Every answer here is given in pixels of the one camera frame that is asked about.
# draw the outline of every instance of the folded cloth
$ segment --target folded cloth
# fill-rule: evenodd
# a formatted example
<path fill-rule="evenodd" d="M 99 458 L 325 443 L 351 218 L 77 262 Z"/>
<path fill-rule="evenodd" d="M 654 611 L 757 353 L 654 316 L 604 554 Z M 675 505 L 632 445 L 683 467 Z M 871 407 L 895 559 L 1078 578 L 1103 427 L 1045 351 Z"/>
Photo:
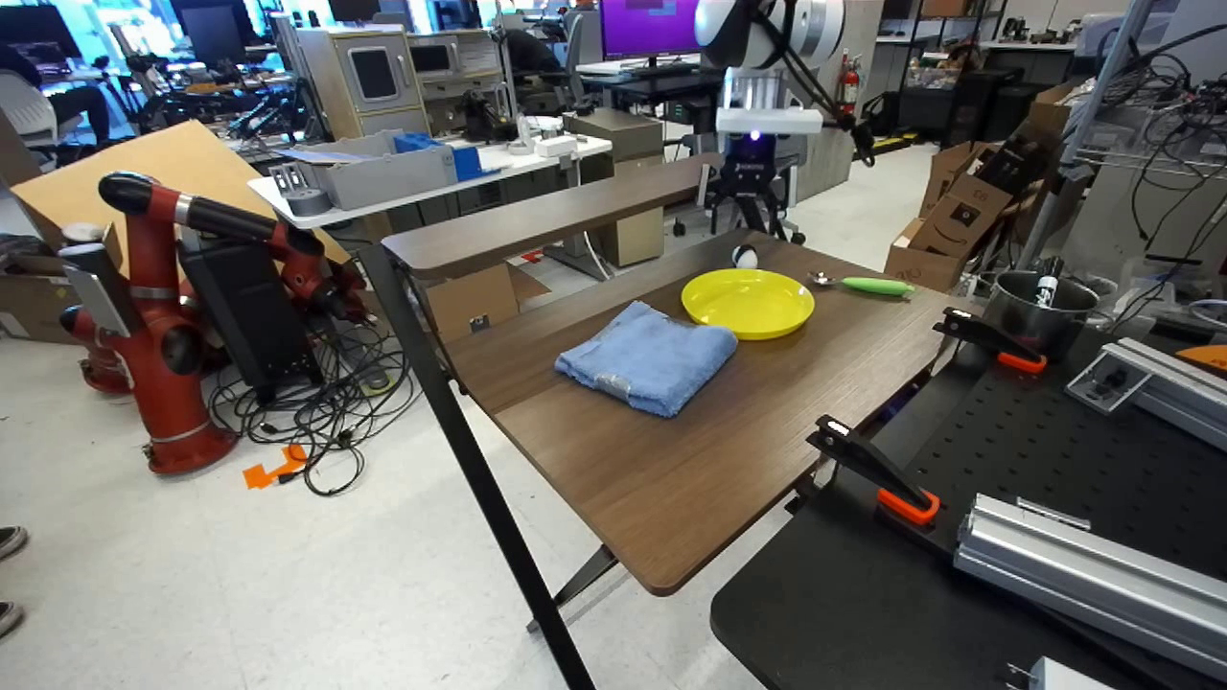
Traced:
<path fill-rule="evenodd" d="M 675 418 L 738 351 L 738 333 L 683 326 L 650 302 L 628 302 L 604 333 L 560 353 L 558 372 L 605 392 L 632 412 Z"/>

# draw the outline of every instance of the white floor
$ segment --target white floor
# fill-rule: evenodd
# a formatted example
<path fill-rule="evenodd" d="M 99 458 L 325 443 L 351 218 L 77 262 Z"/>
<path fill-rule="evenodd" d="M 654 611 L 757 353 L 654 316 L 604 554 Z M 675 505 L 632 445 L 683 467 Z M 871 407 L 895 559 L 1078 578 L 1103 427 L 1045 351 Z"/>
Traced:
<path fill-rule="evenodd" d="M 884 268 L 930 154 L 885 154 L 800 204 L 809 247 Z M 370 477 L 351 496 L 255 496 L 243 472 L 276 466 L 276 449 L 238 445 L 209 472 L 155 480 L 136 402 L 94 394 L 77 361 L 72 346 L 0 343 L 0 526 L 30 531 L 26 554 L 0 564 L 0 599 L 26 606 L 0 642 L 0 685 L 564 685 L 426 402 L 366 445 Z M 466 412 L 545 578 L 564 583 L 596 537 Z M 767 514 L 675 599 L 627 570 L 584 596 L 567 619 L 596 684 L 758 685 L 714 642 L 708 599 L 784 521 Z"/>

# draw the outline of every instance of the yellow plate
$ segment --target yellow plate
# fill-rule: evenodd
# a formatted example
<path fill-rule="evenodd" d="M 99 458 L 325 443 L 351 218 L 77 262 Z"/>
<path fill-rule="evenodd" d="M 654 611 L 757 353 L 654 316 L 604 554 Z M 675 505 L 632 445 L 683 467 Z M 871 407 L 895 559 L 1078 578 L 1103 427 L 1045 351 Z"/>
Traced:
<path fill-rule="evenodd" d="M 774 343 L 815 316 L 807 283 L 765 268 L 719 268 L 683 288 L 693 324 L 731 331 L 740 343 Z"/>

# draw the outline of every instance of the red robot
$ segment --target red robot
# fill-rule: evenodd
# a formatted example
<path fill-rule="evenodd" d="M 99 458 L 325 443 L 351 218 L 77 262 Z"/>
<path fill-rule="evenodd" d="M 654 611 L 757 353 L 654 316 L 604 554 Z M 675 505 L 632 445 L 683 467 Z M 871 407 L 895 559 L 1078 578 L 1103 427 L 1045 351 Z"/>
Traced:
<path fill-rule="evenodd" d="M 215 466 L 234 449 L 234 432 L 215 427 L 205 407 L 209 338 L 201 316 L 186 307 L 178 274 L 178 222 L 227 243 L 268 247 L 282 277 L 298 302 L 342 302 L 360 317 L 360 283 L 325 262 L 315 233 L 289 231 L 284 222 L 163 187 L 140 172 L 110 172 L 99 197 L 127 216 L 127 266 L 99 266 L 99 252 L 64 251 L 64 274 L 82 292 L 85 312 L 64 312 L 64 331 L 87 351 L 82 365 L 98 392 L 129 392 L 150 429 L 155 477 L 186 477 Z"/>

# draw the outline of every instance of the blue towel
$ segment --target blue towel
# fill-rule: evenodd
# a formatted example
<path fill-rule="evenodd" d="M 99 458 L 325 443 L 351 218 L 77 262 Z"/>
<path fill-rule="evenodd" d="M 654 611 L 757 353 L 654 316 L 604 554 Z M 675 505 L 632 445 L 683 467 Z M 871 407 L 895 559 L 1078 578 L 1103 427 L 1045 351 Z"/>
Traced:
<path fill-rule="evenodd" d="M 683 326 L 650 302 L 628 302 L 604 333 L 560 353 L 558 372 L 605 392 L 632 412 L 675 418 L 738 351 L 738 333 Z"/>

